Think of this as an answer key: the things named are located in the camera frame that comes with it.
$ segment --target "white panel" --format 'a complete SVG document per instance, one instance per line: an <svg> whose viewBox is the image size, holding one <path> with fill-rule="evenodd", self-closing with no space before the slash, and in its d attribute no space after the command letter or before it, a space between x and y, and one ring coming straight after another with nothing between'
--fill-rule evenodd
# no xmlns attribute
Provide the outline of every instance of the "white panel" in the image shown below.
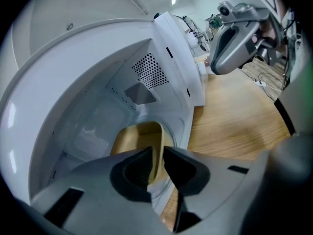
<svg viewBox="0 0 313 235"><path fill-rule="evenodd" d="M93 22L116 18L143 18L129 0L36 0L30 27L31 54L67 32Z"/></svg>
<svg viewBox="0 0 313 235"><path fill-rule="evenodd" d="M13 48L18 67L20 68L31 56L30 24L36 0L30 0L13 22Z"/></svg>
<svg viewBox="0 0 313 235"><path fill-rule="evenodd" d="M75 169L77 166L83 164L84 161L80 160L69 153L63 151L59 156L59 159L53 169L52 174L49 178L49 185L56 180L66 176L71 170Z"/></svg>
<svg viewBox="0 0 313 235"><path fill-rule="evenodd" d="M11 26L0 46L0 98L18 71L13 50L12 31L13 27Z"/></svg>
<svg viewBox="0 0 313 235"><path fill-rule="evenodd" d="M109 156L117 134L132 115L114 95L103 92L88 115L80 119L67 141L67 152L84 161Z"/></svg>
<svg viewBox="0 0 313 235"><path fill-rule="evenodd" d="M151 53L154 57L152 62L156 62L153 65L144 64L144 58L147 57L147 54ZM145 72L140 77L138 72L132 67L137 62L143 63L145 67ZM158 73L152 74L152 70L158 70ZM142 82L146 85L147 89L149 89L152 94L156 98L156 102L144 105L135 105L133 107L140 112L140 114L153 114L155 112L160 111L170 111L182 108L182 103L176 95L171 83L168 82L166 75L164 75L167 71L174 70L173 63L167 63L167 66L162 66L161 58L158 54L157 48L154 43L150 41L148 44L143 46L139 51L136 52L119 70L119 72L114 76L111 82L108 84L108 89L116 89L119 94L122 94L124 98L127 98L128 101L131 101L128 98L124 91L129 87L133 86L138 82Z"/></svg>
<svg viewBox="0 0 313 235"><path fill-rule="evenodd" d="M159 16L154 22L173 55L175 69L188 88L193 106L204 105L205 94L202 89L200 74L179 26L168 12Z"/></svg>
<svg viewBox="0 0 313 235"><path fill-rule="evenodd" d="M66 159L62 159L61 161L59 160L59 156L62 151L66 150L66 152L72 154L75 159L78 159L76 157L80 155L80 157L84 159L78 159L81 161L81 163L94 159L92 154L88 154L80 150L77 146L75 146L75 144L73 144L73 141L77 139L78 133L80 133L82 127L85 125L90 125L90 119L94 123L92 127L94 130L96 130L93 133L96 133L99 137L108 139L108 136L110 136L106 135L106 133L99 132L99 130L103 129L104 131L109 130L112 132L109 142L110 145L107 147L107 149L104 149L101 146L99 147L99 144L104 142L104 140L99 138L93 139L93 144L91 144L91 147L99 147L99 150L95 151L96 153L101 152L103 156L109 155L112 142L115 140L113 133L116 133L117 135L117 132L121 128L128 126L129 120L134 115L134 112L127 109L127 107L123 105L123 103L119 101L117 97L114 97L114 95L110 94L106 89L104 89L104 86L108 83L116 71L123 65L123 63L124 59L117 61L111 66L107 67L75 96L75 99L71 101L70 105L68 105L66 110L62 113L62 116L53 129L51 138L48 141L45 153L43 154L39 173L40 187L38 190L47 186L53 175L55 167L60 166L63 168L65 166L65 168L68 168ZM119 119L116 122L112 120L116 119L117 116L115 114L113 116L102 116L102 114L99 114L99 111L101 113L107 111L107 109L103 109L102 112L101 107L103 108L105 104L108 103L111 103L112 105L114 102L116 102L116 104L114 104L114 110L123 112L123 116L121 116L121 119L124 119L122 127L116 125L116 122L118 122ZM106 118L109 118L109 122L111 122L111 124L108 124L108 121L105 121ZM62 177L64 170L58 169L57 171L58 178Z"/></svg>
<svg viewBox="0 0 313 235"><path fill-rule="evenodd" d="M50 120L51 125L42 130L43 138L37 137L59 98L82 74L91 80L92 73L86 71L97 75L100 69L109 65L105 63L102 68L91 69L105 57L151 38L151 24L115 23L77 34L46 52L20 79L8 99L0 123L1 173L15 197L26 203L30 201L28 176L31 157L35 152L32 165L41 161L47 135L51 135L55 123ZM113 58L118 60L118 56L112 56L111 63ZM87 82L81 81L76 89L80 90ZM35 181L39 184L39 171L35 170L33 174L38 177Z"/></svg>

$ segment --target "white wall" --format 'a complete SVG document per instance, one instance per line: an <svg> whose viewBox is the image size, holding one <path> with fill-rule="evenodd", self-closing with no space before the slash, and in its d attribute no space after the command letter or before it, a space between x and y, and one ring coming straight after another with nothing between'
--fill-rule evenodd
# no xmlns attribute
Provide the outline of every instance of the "white wall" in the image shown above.
<svg viewBox="0 0 313 235"><path fill-rule="evenodd" d="M218 14L217 7L221 0L192 0L197 9L196 24L202 29L206 28L205 19L209 18L211 14Z"/></svg>
<svg viewBox="0 0 313 235"><path fill-rule="evenodd" d="M170 10L173 15L176 16L188 16L200 27L202 31L205 31L206 23L201 20L199 11L192 0L187 0L185 3Z"/></svg>
<svg viewBox="0 0 313 235"><path fill-rule="evenodd" d="M187 16L189 14L196 12L196 7L191 0L184 0L171 5L168 1L166 4L151 4L148 18L152 18L156 13L164 13L166 11L170 12L176 16Z"/></svg>

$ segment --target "white appliance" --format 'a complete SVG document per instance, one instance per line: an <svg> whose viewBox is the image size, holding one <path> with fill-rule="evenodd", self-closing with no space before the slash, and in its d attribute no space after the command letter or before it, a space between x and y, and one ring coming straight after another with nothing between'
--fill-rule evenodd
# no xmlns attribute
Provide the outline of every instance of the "white appliance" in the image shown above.
<svg viewBox="0 0 313 235"><path fill-rule="evenodd" d="M73 29L20 69L12 50L8 33L0 58L0 169L16 198L31 204L78 165L108 156L118 132L136 123L158 121L174 146L187 148L194 107L205 104L205 74L171 14ZM174 188L166 184L159 213Z"/></svg>

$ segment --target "gray plastic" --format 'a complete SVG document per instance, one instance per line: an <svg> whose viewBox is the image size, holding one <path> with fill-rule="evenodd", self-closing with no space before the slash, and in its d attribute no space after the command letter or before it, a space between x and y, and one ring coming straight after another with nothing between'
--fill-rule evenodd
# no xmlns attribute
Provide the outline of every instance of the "gray plastic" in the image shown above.
<svg viewBox="0 0 313 235"><path fill-rule="evenodd" d="M218 9L223 14L224 25L218 31L211 46L211 69L215 74L227 74L237 67L242 67L252 61L257 51L269 65L272 66L277 62L274 48L280 45L283 31L267 8L254 8L245 3L233 7L224 1ZM254 43L252 37L258 35L256 33L259 33L261 23L265 21L271 23L276 39L263 38L259 34L257 43Z"/></svg>
<svg viewBox="0 0 313 235"><path fill-rule="evenodd" d="M129 87L125 91L125 94L137 105L149 104L157 101L151 91L149 91L143 83L137 83Z"/></svg>
<svg viewBox="0 0 313 235"><path fill-rule="evenodd" d="M34 208L31 208L26 203L19 201L21 208L24 212L34 220L35 224L37 224L46 234L48 235L70 235L67 231L60 229L59 227L55 226L51 222L48 222L39 212L37 212Z"/></svg>
<svg viewBox="0 0 313 235"><path fill-rule="evenodd" d="M203 163L211 174L208 184L198 195L185 198L188 210L202 221L182 234L237 234L262 179L268 152L250 162L175 150ZM75 188L84 194L63 225L63 229L72 234L171 234L151 203L126 199L110 182L114 165L138 152L121 153L77 167L40 192L32 207L44 215L69 188ZM227 169L231 165L249 168L249 171L242 174Z"/></svg>
<svg viewBox="0 0 313 235"><path fill-rule="evenodd" d="M279 100L286 111L283 118L290 119L296 132L313 133L313 69L311 61L304 61L302 71L281 93Z"/></svg>

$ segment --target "robotic arm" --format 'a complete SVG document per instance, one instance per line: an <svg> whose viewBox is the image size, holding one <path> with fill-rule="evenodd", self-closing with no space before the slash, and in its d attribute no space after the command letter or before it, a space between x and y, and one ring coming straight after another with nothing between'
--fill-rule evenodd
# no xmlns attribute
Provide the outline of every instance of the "robotic arm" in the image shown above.
<svg viewBox="0 0 313 235"><path fill-rule="evenodd" d="M279 4L279 0L223 0L220 3L218 10L223 26L212 42L210 53L215 74L242 68L252 62L254 56L270 66L277 62L280 53L276 49L283 40ZM265 25L270 25L272 37L264 34Z"/></svg>

